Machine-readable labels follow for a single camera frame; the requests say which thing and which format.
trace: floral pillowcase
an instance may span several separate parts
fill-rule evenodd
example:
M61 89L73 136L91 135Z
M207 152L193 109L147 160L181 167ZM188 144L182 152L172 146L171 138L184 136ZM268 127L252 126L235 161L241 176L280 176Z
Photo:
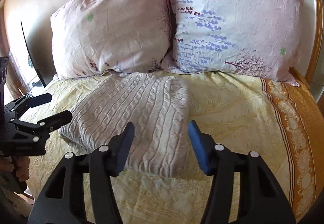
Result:
M162 67L174 73L220 70L298 86L303 0L171 0L177 32Z
M168 0L71 0L51 16L59 79L151 72L169 48Z

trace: yellow bed sheet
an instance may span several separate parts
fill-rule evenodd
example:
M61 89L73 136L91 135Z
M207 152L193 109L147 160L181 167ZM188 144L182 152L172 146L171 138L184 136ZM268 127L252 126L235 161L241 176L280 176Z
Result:
M159 76L172 75L164 71ZM51 103L30 109L22 119L37 122L71 107L111 74L75 80L52 81L46 91ZM268 164L299 220L324 185L322 134L324 120L306 85L292 87L255 77L221 72L182 75L190 86L190 120L234 152L258 151ZM200 223L212 177L199 169L193 150L179 178L161 178L124 170L111 178L124 223ZM68 151L58 132L46 143L47 153L31 158L28 186L35 197L55 166ZM231 219L236 219L239 175L234 178ZM85 176L88 220L94 222L88 176Z

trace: white cable-knit sweater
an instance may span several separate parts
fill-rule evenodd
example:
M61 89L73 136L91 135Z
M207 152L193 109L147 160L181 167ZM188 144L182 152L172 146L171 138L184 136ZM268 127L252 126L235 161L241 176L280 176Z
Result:
M71 146L93 151L120 134L128 121L135 138L126 167L176 177L188 152L189 91L184 80L154 73L111 75L71 109L60 129Z

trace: curtain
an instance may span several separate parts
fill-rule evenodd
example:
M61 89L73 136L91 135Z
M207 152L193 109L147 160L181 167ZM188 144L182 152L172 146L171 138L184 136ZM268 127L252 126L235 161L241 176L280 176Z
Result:
M22 94L26 94L26 89L24 88L19 75L17 74L12 61L12 56L9 53L9 44L4 28L4 12L3 9L0 9L0 57L9 57L9 65L6 79L6 86L13 99L17 99Z

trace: blue gripper pad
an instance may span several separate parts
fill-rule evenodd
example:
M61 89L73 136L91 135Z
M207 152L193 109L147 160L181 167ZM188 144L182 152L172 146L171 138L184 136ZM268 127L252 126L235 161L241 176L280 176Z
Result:
M208 175L210 169L208 165L208 152L205 148L204 140L202 139L204 133L201 133L195 121L191 121L188 125L188 134L199 167L206 175Z

